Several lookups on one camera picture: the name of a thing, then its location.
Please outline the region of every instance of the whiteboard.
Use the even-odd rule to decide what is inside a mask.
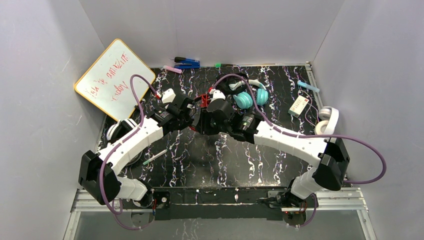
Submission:
[[[129,118],[137,104],[130,87],[130,77],[143,76],[153,83],[156,76],[120,39],[115,39],[75,83],[74,89],[111,118]],[[140,101],[149,86],[139,77],[133,85]]]

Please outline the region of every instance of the headphone ear cushion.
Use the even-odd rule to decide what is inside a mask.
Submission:
[[[329,124],[329,121],[327,121],[327,120],[318,122],[318,124],[315,126],[315,130],[314,130],[315,135],[323,135],[328,124]]]
[[[330,119],[331,113],[332,113],[331,109],[326,108],[326,107],[323,107],[323,108],[321,108],[321,110],[319,110],[318,117],[321,120],[326,120],[327,121],[327,120]]]
[[[259,106],[263,106],[268,102],[268,91],[262,88],[259,88],[256,91],[256,103]]]
[[[241,92],[232,96],[237,106],[241,109],[248,109],[253,105],[253,100],[247,92]]]

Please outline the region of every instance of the stapler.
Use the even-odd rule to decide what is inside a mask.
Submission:
[[[188,59],[185,57],[176,56],[173,60],[176,64],[173,66],[176,69],[198,69],[200,68],[200,61]]]

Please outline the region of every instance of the blue object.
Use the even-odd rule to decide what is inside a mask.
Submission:
[[[173,61],[176,62],[176,64],[173,66],[176,69],[198,69],[198,68],[200,68],[200,61],[198,61],[198,60],[176,56]]]
[[[320,92],[320,89],[319,89],[319,88],[316,88],[316,87],[314,87],[314,86],[311,86],[311,85],[309,85],[309,84],[306,84],[306,83],[304,83],[304,82],[302,82],[302,81],[297,81],[297,85],[298,85],[298,86],[301,86],[301,87],[303,87],[303,88],[309,89],[309,90],[311,90],[311,91],[314,91],[314,92],[316,92],[316,93],[319,93],[319,92]]]
[[[237,106],[241,109],[248,109],[253,106],[252,96],[245,91],[237,95],[233,95],[232,97],[234,98]],[[263,88],[259,88],[256,91],[256,104],[258,106],[263,106],[267,104],[267,102],[268,102],[268,91]]]

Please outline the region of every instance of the black marble tabletop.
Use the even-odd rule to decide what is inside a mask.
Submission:
[[[221,73],[245,73],[249,79],[258,79],[269,92],[268,103],[263,107],[266,116],[277,125],[311,135],[318,121],[318,107],[314,94],[300,89],[297,81],[309,83],[304,65],[202,67],[186,69],[176,74],[152,68],[157,78],[153,83],[159,93],[173,88],[194,98],[212,86]],[[299,118],[288,114],[298,95],[310,100]],[[150,91],[144,96],[144,112],[158,101]],[[139,122],[140,113],[133,116]],[[106,131],[115,121],[107,117],[99,148],[106,145]],[[143,162],[166,150],[166,153],[148,165]],[[227,134],[200,135],[187,128],[172,132],[147,147],[141,159],[125,167],[121,176],[143,179],[153,187],[255,187],[282,186],[306,172],[308,163],[267,146],[238,142]]]

